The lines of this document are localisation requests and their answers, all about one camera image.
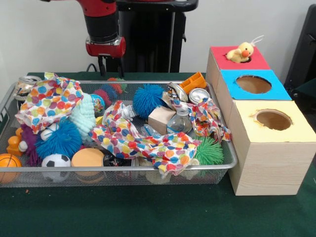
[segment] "blue koosh ball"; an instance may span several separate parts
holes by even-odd
[[[155,108],[162,105],[162,93],[163,88],[153,84],[145,84],[144,88],[136,90],[133,107],[139,117],[147,119]]]
[[[76,125],[68,119],[60,120],[58,125],[59,128],[52,131],[46,141],[37,137],[36,152],[41,159],[52,154],[62,154],[71,159],[79,151],[82,139]]]
[[[104,84],[101,87],[101,89],[104,90],[108,94],[110,100],[113,101],[113,100],[117,99],[118,95],[117,95],[116,91],[109,84]]]

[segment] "soccer ball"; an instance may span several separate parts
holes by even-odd
[[[70,167],[71,162],[70,162],[70,159],[65,155],[53,154],[53,155],[47,156],[42,161],[41,166],[42,167]],[[67,171],[43,172],[42,174],[45,179],[53,183],[63,182],[69,176],[69,172]]]
[[[71,162],[68,156],[53,154],[45,157],[41,163],[42,167],[70,167]]]

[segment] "metal mesh tray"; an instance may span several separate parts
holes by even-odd
[[[83,92],[92,94],[103,84],[113,84],[107,81],[81,81]],[[125,105],[132,103],[136,89],[145,83],[159,84],[167,88],[170,81],[125,81],[128,84],[127,93],[118,95]],[[15,135],[20,126],[14,115],[18,112],[17,101],[13,98],[14,84],[0,103],[2,121],[0,124],[0,154],[7,153],[7,141]],[[213,88],[207,90],[218,105]],[[140,118],[133,120],[136,128],[145,121]],[[237,163],[235,149],[231,142],[221,143],[224,151],[222,165],[188,166],[179,176],[168,175],[161,179],[159,171],[152,166],[137,166],[133,161],[125,167],[27,167],[28,157],[22,155],[23,167],[0,167],[0,187],[69,187],[69,186],[108,186],[108,185],[152,185],[152,184],[218,184],[228,169]]]

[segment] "yellow rubber duck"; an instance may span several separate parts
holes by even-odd
[[[254,52],[255,43],[261,41],[264,36],[255,38],[251,43],[244,42],[238,46],[237,49],[233,49],[226,54],[226,58],[235,63],[244,63],[249,60],[249,57]]]

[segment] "wooden box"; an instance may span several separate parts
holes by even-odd
[[[272,70],[221,70],[217,99],[226,123],[236,100],[291,100]]]
[[[316,152],[316,135],[294,101],[234,101],[228,127],[238,164],[237,196],[295,195]]]
[[[148,116],[148,125],[161,135],[165,135],[167,134],[167,123],[175,114],[175,111],[164,106],[155,108]]]
[[[251,61],[247,63],[235,63],[226,58],[226,53],[238,46],[220,46],[210,47],[206,81],[212,84],[215,93],[217,93],[218,80],[221,77],[220,70],[268,70],[268,63],[260,53],[257,47],[254,47],[254,53],[251,56]]]

